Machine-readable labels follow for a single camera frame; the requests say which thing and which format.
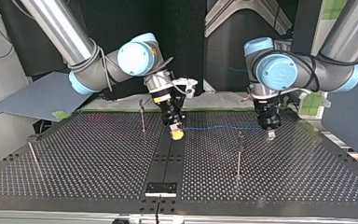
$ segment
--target vertical pin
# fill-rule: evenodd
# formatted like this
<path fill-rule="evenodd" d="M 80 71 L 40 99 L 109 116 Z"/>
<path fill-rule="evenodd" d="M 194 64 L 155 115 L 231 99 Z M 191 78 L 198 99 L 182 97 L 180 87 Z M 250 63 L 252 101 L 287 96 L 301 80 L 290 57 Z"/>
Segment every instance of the vertical pin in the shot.
<path fill-rule="evenodd" d="M 236 175 L 237 180 L 241 179 L 241 154 L 244 150 L 243 140 L 244 140 L 243 134 L 241 131 L 239 131 L 239 133 L 238 133 L 238 162 L 237 162 L 237 175 Z"/>
<path fill-rule="evenodd" d="M 145 133 L 145 132 L 146 132 L 146 128 L 145 128 L 145 118 L 144 118 L 145 108 L 144 108 L 143 100 L 142 100 L 142 99 L 139 100 L 139 106 L 140 106 L 141 119 L 142 119 L 142 132 Z"/>

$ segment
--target metal frame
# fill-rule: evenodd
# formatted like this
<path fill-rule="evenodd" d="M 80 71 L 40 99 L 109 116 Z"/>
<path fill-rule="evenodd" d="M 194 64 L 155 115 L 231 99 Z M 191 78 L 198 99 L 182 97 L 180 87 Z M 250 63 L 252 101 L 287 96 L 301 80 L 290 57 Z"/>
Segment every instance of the metal frame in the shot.
<path fill-rule="evenodd" d="M 275 14 L 279 4 L 276 0 L 218 0 L 205 17 L 205 37 L 208 37 L 232 14 L 242 9 L 251 9 L 258 13 L 271 27 L 274 27 Z M 277 17 L 275 29 L 280 35 L 286 34 L 292 23 L 281 11 Z"/>
<path fill-rule="evenodd" d="M 17 212 L 0 211 L 0 224 L 6 223 L 64 223 L 90 224 L 112 223 L 115 219 L 128 220 L 130 223 L 156 223 L 154 215 L 121 215 L 108 213 L 54 213 L 54 212 Z M 351 218 L 319 218 L 319 217 L 202 217 L 202 216 L 172 216 L 160 215 L 162 223 L 357 223 L 358 219 Z"/>

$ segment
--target green label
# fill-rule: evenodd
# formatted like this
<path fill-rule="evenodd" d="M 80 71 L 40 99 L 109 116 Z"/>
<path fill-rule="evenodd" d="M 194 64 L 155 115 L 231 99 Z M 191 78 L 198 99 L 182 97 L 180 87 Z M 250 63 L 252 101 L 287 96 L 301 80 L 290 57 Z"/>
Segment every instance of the green label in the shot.
<path fill-rule="evenodd" d="M 347 0 L 325 0 L 322 20 L 336 20 Z"/>

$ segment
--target end effector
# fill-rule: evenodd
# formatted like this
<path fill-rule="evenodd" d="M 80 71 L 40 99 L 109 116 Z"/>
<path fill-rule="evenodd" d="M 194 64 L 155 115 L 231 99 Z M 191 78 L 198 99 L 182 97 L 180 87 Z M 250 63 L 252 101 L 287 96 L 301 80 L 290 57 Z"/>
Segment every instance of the end effector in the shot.
<path fill-rule="evenodd" d="M 93 62 L 89 60 L 70 66 L 73 69 L 70 80 L 77 92 L 90 94 L 131 77 L 144 77 L 154 103 L 161 109 L 163 123 L 171 129 L 172 139 L 183 137 L 183 116 L 176 94 L 192 98 L 198 82 L 188 78 L 174 79 L 172 72 L 166 68 L 172 58 L 164 61 L 153 34 L 139 35 L 120 49 L 106 56 L 95 55 L 91 59 Z"/>

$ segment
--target black backdrop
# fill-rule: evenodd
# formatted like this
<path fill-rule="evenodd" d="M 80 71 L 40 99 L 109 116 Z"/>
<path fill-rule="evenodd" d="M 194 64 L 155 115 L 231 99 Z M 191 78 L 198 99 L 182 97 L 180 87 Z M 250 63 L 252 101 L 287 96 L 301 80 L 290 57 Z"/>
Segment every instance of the black backdrop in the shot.
<path fill-rule="evenodd" d="M 196 94 L 202 92 L 206 0 L 71 0 L 69 7 L 106 53 L 152 32 L 164 57 L 174 57 L 168 67 L 177 77 L 198 80 Z M 0 10 L 27 76 L 62 69 L 61 55 L 34 21 L 9 0 L 0 0 Z M 116 99 L 142 92 L 147 92 L 142 79 L 132 78 L 104 93 Z"/>

